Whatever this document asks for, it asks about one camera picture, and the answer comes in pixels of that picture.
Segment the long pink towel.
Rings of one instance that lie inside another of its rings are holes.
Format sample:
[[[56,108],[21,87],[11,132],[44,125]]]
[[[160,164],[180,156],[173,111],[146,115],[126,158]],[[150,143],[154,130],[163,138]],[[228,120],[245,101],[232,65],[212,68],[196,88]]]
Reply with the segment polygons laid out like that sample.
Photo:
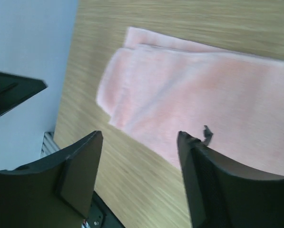
[[[179,131],[284,175],[284,61],[130,27],[109,61],[97,104],[109,123],[179,167]]]

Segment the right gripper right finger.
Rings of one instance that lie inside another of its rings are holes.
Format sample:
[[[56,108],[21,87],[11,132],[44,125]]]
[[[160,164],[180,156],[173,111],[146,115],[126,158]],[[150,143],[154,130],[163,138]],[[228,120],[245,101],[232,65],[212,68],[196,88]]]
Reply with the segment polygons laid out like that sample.
[[[284,228],[284,176],[261,171],[180,131],[177,149],[194,228]]]

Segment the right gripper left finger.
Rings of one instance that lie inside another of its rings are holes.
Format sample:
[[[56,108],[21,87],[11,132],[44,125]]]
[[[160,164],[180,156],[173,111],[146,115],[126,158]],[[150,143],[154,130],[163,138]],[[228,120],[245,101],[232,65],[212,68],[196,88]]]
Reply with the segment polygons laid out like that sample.
[[[89,216],[103,145],[94,131],[72,145],[0,171],[0,228],[79,228]]]

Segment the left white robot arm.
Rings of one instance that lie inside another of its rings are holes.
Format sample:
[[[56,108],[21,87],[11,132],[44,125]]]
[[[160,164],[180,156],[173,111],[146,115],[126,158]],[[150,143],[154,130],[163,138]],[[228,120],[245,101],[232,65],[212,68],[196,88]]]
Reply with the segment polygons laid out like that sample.
[[[0,72],[0,116],[46,88],[43,80]]]

